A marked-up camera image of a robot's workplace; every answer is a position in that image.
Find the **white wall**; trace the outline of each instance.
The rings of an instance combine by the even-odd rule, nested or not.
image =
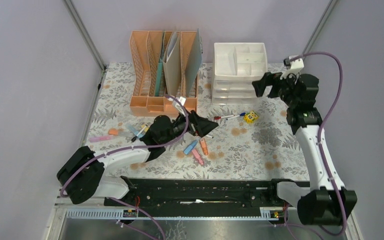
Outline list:
[[[0,240],[38,240],[100,71],[62,0],[0,0]]]
[[[329,0],[73,0],[104,61],[131,62],[134,30],[199,28],[203,61],[214,42],[264,42],[270,63],[303,51]]]
[[[343,89],[326,124],[329,151],[347,188],[364,240],[384,239],[384,1],[340,1],[314,51],[335,54]],[[305,71],[320,78],[316,106],[324,116],[338,88],[338,68],[310,56]]]

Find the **yellow dice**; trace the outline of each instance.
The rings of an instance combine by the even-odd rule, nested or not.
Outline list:
[[[245,120],[245,122],[247,122],[248,124],[252,124],[258,118],[259,118],[259,116],[253,110],[251,112],[245,114],[245,116],[243,116],[243,120]]]

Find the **leaf pattern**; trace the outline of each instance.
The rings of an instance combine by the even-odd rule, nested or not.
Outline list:
[[[283,64],[269,64],[268,70],[283,71]],[[288,108],[280,99],[262,97],[256,105],[212,105],[211,84],[213,65],[203,63],[199,69],[197,113],[208,119],[215,116],[239,114],[254,110],[259,115],[254,123],[247,124],[241,117],[218,120],[219,127],[206,138],[209,155],[204,155],[200,144],[196,146],[204,165],[183,150],[196,137],[184,137],[166,147],[157,159],[114,169],[108,176],[168,179],[242,179],[270,180],[288,178],[308,180],[308,170],[301,148],[291,134],[285,111]],[[111,63],[94,111],[88,138],[108,135],[111,128],[129,132],[126,125],[140,129],[150,125],[153,117],[136,117],[130,111],[130,98],[135,86],[135,70],[131,63]],[[131,137],[90,143],[94,151],[110,151],[130,145]]]

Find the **gray floor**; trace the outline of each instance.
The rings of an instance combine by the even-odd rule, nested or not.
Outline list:
[[[299,223],[295,212],[291,212],[290,223]],[[267,221],[245,220],[160,220],[167,240],[293,240],[285,227],[267,227]],[[136,220],[131,226],[145,230],[157,238],[161,237],[150,220]],[[318,240],[312,232],[291,227],[299,240]],[[330,228],[338,232],[338,227]],[[325,240],[346,240],[345,235],[333,237],[322,234]],[[60,240],[148,240],[147,236],[126,227],[120,228],[114,220],[66,219]]]

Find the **metal pole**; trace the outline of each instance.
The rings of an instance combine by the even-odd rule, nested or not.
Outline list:
[[[105,71],[105,64],[102,60],[101,55],[99,54],[97,47],[95,46],[94,42],[91,39],[91,36],[89,35],[88,31],[86,30],[85,25],[82,22],[82,19],[79,16],[79,13],[76,10],[76,7],[74,6],[72,0],[63,0],[65,3],[65,6],[67,7],[68,12],[70,13],[71,17],[73,18],[74,23],[76,24],[78,30],[80,31],[81,36],[84,39],[84,42],[86,43],[87,47],[91,51],[93,58],[95,59],[96,63],[98,64],[101,71]]]
[[[304,48],[304,51],[302,51],[302,54],[309,53],[312,50],[316,40],[319,38],[320,32],[322,31],[323,27],[325,26],[326,22],[331,16],[331,13],[333,12],[334,8],[336,7],[339,1],[340,0],[330,0],[330,2],[327,4],[326,9],[324,10],[323,15],[318,21],[317,26],[315,27],[310,39],[307,42],[307,45]]]

